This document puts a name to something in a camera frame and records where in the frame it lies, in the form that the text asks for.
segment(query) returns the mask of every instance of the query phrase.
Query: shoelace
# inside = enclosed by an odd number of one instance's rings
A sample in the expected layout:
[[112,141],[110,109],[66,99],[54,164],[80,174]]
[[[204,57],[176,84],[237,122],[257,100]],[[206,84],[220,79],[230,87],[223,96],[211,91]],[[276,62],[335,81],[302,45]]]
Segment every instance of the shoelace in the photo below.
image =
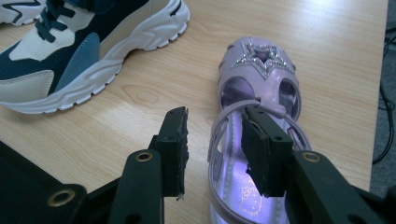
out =
[[50,29],[54,28],[59,31],[67,29],[67,25],[57,21],[58,17],[64,15],[72,18],[75,13],[75,11],[64,7],[63,0],[48,0],[47,8],[41,13],[41,20],[35,23],[35,28],[43,40],[53,43],[56,38],[50,33]]

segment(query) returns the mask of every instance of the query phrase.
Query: sneaker tongue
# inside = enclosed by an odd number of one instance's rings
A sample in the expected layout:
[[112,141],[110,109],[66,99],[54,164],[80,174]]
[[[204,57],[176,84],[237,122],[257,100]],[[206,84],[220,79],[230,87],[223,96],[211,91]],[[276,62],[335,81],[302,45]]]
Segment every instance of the sneaker tongue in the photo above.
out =
[[107,13],[114,7],[115,0],[64,0],[74,7],[85,8],[90,12],[101,15]]

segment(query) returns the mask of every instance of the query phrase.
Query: screw hole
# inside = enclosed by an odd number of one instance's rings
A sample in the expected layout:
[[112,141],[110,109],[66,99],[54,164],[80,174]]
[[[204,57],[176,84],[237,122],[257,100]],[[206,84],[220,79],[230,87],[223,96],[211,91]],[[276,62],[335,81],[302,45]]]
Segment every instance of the screw hole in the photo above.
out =
[[139,154],[135,157],[135,159],[136,159],[137,161],[149,161],[149,160],[152,159],[152,154],[149,153],[149,152],[142,152],[142,153],[139,153]]
[[75,196],[76,193],[72,189],[61,189],[49,197],[47,204],[51,207],[59,207],[72,201]]
[[320,157],[312,152],[303,153],[303,158],[306,159],[307,161],[320,162]]

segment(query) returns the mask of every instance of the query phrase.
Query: sneaker sole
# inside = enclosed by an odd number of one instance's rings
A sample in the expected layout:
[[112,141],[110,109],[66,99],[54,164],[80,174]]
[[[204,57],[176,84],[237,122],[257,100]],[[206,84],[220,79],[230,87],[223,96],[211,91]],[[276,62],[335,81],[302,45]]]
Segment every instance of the sneaker sole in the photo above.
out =
[[183,1],[171,0],[158,13],[137,25],[130,35],[121,40],[105,57],[93,64],[63,89],[48,97],[24,103],[0,103],[25,114],[53,113],[80,105],[101,92],[122,68],[126,55],[134,49],[154,50],[176,40],[187,28],[190,11]]

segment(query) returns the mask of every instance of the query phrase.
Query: sandal strap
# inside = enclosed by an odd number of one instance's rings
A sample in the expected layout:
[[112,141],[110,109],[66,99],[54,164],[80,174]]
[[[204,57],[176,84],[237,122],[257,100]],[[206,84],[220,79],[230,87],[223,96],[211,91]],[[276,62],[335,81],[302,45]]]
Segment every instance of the sandal strap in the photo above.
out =
[[244,107],[247,106],[258,106],[261,109],[264,109],[267,111],[270,115],[275,116],[276,118],[279,119],[285,119],[285,121],[290,125],[290,128],[288,129],[288,134],[290,137],[293,139],[293,142],[295,143],[295,149],[296,150],[312,150],[311,144],[309,143],[308,138],[306,137],[306,134],[304,130],[300,127],[300,125],[294,121],[289,115],[286,115],[285,107],[276,105],[270,102],[262,102],[259,100],[245,100],[245,101],[240,101],[237,103],[234,103],[232,105],[229,105],[225,107],[215,118],[213,125],[212,125],[212,130],[211,130],[211,136],[210,136],[210,142],[209,142],[209,150],[207,153],[207,161],[210,160],[211,154],[213,150],[216,150],[216,148],[219,145],[219,140],[221,137],[224,135],[224,132],[227,128],[228,125],[228,116],[233,113],[236,110],[240,110]]

